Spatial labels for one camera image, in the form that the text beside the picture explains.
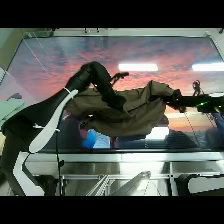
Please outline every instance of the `sky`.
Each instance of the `sky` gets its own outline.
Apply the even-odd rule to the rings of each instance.
[[[111,76],[119,72],[119,63],[157,64],[156,72],[130,72],[129,77],[115,84],[116,90],[145,87],[154,80],[180,89],[182,95],[192,95],[192,83],[199,79],[205,93],[223,92],[224,72],[192,70],[196,63],[222,61],[209,38],[147,36],[23,40],[8,69],[14,86],[8,88],[3,80],[2,92],[9,94],[8,91],[18,89],[21,94],[24,91],[26,96],[27,93],[31,95],[30,103],[42,101],[63,88],[84,63],[93,60],[102,63]],[[192,113],[196,110],[191,108],[188,111],[187,116],[195,131],[212,127],[205,115]],[[170,117],[171,128],[192,131],[187,118],[178,111],[167,107],[166,114]]]

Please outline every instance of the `jacket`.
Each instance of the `jacket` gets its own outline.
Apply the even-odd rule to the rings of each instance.
[[[165,112],[166,103],[161,97],[171,96],[174,90],[150,81],[144,88],[115,92],[126,99],[122,111],[109,107],[92,88],[79,93],[65,109],[83,118],[81,129],[94,129],[110,137],[147,135]]]

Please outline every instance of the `glass panel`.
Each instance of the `glass panel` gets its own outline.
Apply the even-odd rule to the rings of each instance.
[[[209,38],[147,36],[39,38],[35,34],[31,37],[33,38],[23,40],[11,62],[8,76],[0,87],[1,99],[7,99],[19,92],[29,105],[45,100],[62,89],[83,64],[91,61],[102,63],[111,76],[119,72],[119,64],[157,65],[157,71],[130,71],[129,77],[115,84],[114,89],[118,91],[143,88],[150,80],[154,80],[166,83],[173,89],[180,89],[182,95],[191,96],[194,92],[192,83],[200,80],[201,88],[206,94],[223,92],[224,71],[192,70],[193,64],[222,62]],[[138,135],[116,140],[113,138],[111,143],[114,142],[116,147],[123,149],[144,148],[149,151],[210,150],[216,148],[217,142],[222,145],[223,121],[214,122],[209,116],[198,113],[196,108],[188,108],[186,114],[181,114],[167,106],[165,116],[157,124],[157,127],[169,128],[166,141],[164,139],[155,141],[150,138],[139,141],[146,136]],[[74,117],[64,121],[66,122],[61,124],[64,131],[60,133],[63,137],[59,144],[63,152],[74,152],[75,148],[81,148],[83,144],[89,148],[93,147],[96,141],[95,133],[87,134],[84,130],[80,131],[81,121]],[[86,143],[83,143],[87,135],[88,142],[86,140]],[[52,150],[55,148],[54,140],[51,145],[45,147],[45,150],[49,148]]]

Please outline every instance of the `brown cloth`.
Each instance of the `brown cloth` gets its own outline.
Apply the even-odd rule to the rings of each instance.
[[[65,109],[84,119],[81,129],[94,129],[110,137],[147,135],[166,109],[162,98],[154,96],[171,96],[173,91],[167,84],[155,81],[144,88],[116,91],[126,98],[123,111],[119,111],[109,107],[99,92],[89,88],[70,100]]]

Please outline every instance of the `olive green garment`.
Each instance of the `olive green garment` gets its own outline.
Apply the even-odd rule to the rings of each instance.
[[[173,91],[167,84],[155,81],[144,88],[116,91],[126,98],[123,111],[119,111],[109,107],[101,100],[99,92],[89,88],[70,100],[65,109],[84,119],[82,129],[94,129],[111,137],[147,135],[166,109],[162,98],[152,100],[152,96],[171,96]]]

